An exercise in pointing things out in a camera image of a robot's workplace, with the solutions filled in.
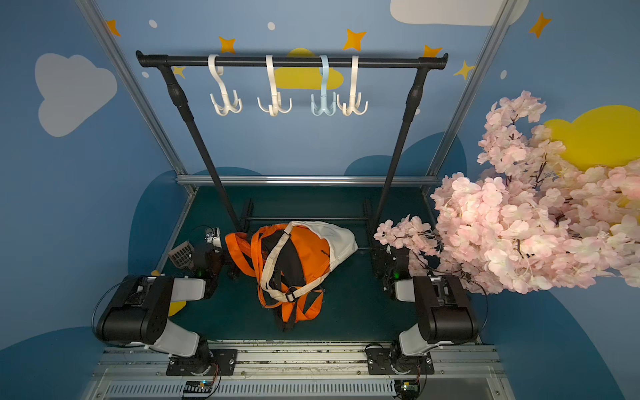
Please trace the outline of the white canvas bag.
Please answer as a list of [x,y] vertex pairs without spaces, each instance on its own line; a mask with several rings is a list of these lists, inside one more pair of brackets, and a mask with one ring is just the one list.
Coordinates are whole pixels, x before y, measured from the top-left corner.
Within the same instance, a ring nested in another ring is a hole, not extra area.
[[[301,287],[294,287],[294,290],[291,292],[284,292],[279,288],[272,288],[269,281],[273,277],[278,257],[285,245],[291,241],[295,228],[304,228],[315,235],[320,241],[326,241],[328,245],[328,261],[321,265],[319,276],[311,282]],[[283,235],[271,250],[263,265],[259,286],[261,290],[269,293],[272,299],[280,303],[293,303],[298,298],[317,288],[340,263],[353,255],[357,250],[358,244],[355,236],[346,228],[320,221],[291,221],[283,229]]]

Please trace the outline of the black sling bag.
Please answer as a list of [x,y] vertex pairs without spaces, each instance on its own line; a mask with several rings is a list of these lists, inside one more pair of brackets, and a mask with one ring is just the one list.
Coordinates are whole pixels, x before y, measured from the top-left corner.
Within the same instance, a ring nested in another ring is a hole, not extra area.
[[[262,236],[261,247],[264,256],[270,255],[271,251],[278,244],[281,236],[283,236],[283,233],[283,230],[278,230],[269,236]],[[270,288],[277,289],[282,293],[293,292],[297,287],[306,285],[303,266],[291,240],[287,241],[278,255],[273,269],[273,275],[268,281],[268,285]],[[294,328],[296,317],[298,316],[297,306],[297,299],[293,303],[284,300],[283,305],[274,311],[280,330],[286,332]]]

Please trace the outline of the orange sling bag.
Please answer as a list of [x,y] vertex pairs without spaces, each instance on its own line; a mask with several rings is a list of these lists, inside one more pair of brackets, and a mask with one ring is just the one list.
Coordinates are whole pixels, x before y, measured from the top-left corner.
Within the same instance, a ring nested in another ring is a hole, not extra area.
[[[260,228],[260,230],[258,230],[251,239],[251,259],[256,273],[256,280],[258,281],[258,298],[260,299],[263,307],[271,308],[273,313],[277,308],[283,305],[283,303],[272,299],[269,293],[261,290],[259,286],[263,265],[268,257],[263,255],[261,247],[262,236],[269,236],[278,230],[283,230],[285,227],[285,224],[278,224]],[[301,260],[306,283],[311,282],[319,276],[321,265],[328,261],[327,242],[324,240],[320,241],[315,235],[304,228],[295,228],[291,241],[293,242]],[[301,298],[298,298],[298,316],[296,317],[296,323],[315,319],[322,310],[323,298],[324,290],[321,285],[313,291],[303,295]]]

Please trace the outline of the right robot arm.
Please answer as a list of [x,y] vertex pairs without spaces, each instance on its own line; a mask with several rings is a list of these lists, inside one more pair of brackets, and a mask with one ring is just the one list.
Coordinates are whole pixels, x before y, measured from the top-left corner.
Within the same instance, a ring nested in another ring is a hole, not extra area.
[[372,261],[374,276],[381,279],[385,293],[395,301],[413,304],[417,321],[388,346],[366,346],[369,374],[430,374],[431,351],[476,339],[480,324],[460,278],[430,268],[425,275],[412,277],[406,249],[386,250],[378,245]]

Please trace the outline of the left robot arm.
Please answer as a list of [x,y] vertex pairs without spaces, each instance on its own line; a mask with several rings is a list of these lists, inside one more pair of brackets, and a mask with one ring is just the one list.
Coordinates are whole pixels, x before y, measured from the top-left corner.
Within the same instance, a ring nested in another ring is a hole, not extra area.
[[170,320],[174,303],[211,298],[218,287],[225,256],[218,239],[191,253],[191,278],[127,276],[111,287],[114,292],[102,314],[93,310],[91,328],[96,339],[109,346],[145,347],[169,356],[169,376],[218,376],[220,366],[208,340]]

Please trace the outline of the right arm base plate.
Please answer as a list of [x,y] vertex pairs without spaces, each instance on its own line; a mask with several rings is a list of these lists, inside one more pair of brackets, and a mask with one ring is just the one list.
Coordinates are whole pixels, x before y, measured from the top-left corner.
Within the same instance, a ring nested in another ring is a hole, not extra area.
[[433,361],[429,356],[406,356],[393,348],[366,348],[368,373],[370,375],[430,375],[434,374]]

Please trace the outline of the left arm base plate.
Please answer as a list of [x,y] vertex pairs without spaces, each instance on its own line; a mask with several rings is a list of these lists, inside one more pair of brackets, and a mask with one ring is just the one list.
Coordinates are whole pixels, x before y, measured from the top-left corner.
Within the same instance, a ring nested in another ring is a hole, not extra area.
[[238,350],[210,349],[190,358],[171,357],[166,370],[170,377],[231,376],[234,373]]

